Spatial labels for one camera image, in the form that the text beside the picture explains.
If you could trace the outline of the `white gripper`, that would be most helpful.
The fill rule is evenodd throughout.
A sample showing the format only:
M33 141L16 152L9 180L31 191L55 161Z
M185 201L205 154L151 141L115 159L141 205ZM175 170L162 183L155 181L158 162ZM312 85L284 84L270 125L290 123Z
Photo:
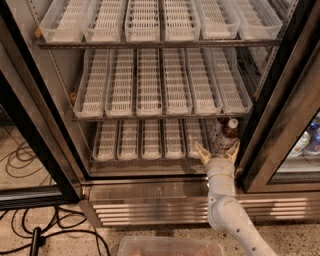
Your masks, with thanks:
M208 178L220 175L234 178L234 163L239 152L240 140L237 140L226 152L227 158L212 158L211 153L202 147L198 142L195 142L194 145L202 164L205 166L205 171Z

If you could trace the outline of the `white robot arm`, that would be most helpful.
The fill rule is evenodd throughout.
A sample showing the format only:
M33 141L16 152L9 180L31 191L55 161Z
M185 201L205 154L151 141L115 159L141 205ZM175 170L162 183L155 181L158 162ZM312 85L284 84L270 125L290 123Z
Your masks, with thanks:
M237 140L223 156L212 156L198 142L194 146L207 176L207 219L210 226L217 231L228 231L248 256L277 256L236 199L234 163L240 141Z

